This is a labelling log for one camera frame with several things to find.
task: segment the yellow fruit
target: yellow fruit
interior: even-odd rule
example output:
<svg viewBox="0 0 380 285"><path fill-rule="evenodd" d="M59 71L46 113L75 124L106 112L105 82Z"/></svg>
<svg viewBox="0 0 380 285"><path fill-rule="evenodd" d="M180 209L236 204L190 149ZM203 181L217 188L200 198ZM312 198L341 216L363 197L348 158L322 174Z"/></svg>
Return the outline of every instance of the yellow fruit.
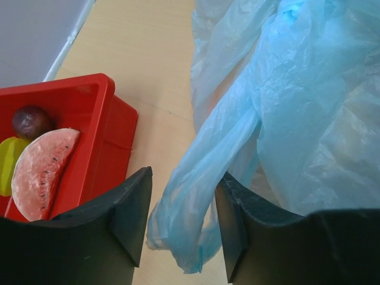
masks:
<svg viewBox="0 0 380 285"><path fill-rule="evenodd" d="M18 158L29 141L22 138L7 138L0 144L0 195L12 195L11 181Z"/></svg>

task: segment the blue plastic bag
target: blue plastic bag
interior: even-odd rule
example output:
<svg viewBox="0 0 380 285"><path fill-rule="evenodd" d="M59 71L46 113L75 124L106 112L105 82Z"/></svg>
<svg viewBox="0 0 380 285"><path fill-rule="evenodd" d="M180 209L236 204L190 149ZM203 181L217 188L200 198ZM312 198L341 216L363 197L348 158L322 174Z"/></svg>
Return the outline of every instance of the blue plastic bag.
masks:
<svg viewBox="0 0 380 285"><path fill-rule="evenodd" d="M380 0L214 2L193 15L199 132L148 221L149 247L186 273L220 247L227 170L247 186L260 163L299 214L380 205Z"/></svg>

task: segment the wooden table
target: wooden table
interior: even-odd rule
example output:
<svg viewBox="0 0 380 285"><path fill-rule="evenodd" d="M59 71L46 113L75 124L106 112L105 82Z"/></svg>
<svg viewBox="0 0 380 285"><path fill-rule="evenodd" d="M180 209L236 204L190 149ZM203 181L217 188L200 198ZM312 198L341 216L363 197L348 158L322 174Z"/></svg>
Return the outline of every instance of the wooden table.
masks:
<svg viewBox="0 0 380 285"><path fill-rule="evenodd" d="M194 0L98 0L57 78L102 72L140 114L128 175L153 168L151 209L194 136L190 66ZM142 250L133 285L225 285L223 254L184 275L170 252Z"/></svg>

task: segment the white wall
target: white wall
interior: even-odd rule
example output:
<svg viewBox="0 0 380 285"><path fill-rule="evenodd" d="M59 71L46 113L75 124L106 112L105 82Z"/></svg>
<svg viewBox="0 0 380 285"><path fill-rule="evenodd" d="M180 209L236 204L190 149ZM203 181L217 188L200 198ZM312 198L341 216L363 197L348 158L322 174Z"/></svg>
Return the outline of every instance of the white wall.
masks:
<svg viewBox="0 0 380 285"><path fill-rule="evenodd" d="M52 79L95 0L0 0L0 87Z"/></svg>

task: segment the plastic bag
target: plastic bag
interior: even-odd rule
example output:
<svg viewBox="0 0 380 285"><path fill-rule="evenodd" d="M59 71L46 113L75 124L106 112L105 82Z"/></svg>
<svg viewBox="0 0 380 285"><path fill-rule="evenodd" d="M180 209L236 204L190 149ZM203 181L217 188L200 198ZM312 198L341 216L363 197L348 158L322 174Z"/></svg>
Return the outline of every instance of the plastic bag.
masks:
<svg viewBox="0 0 380 285"><path fill-rule="evenodd" d="M150 248L201 271L220 246L215 187L227 170L250 185L259 162L295 213L379 206L379 11L380 0L197 2L199 132L149 218Z"/></svg>

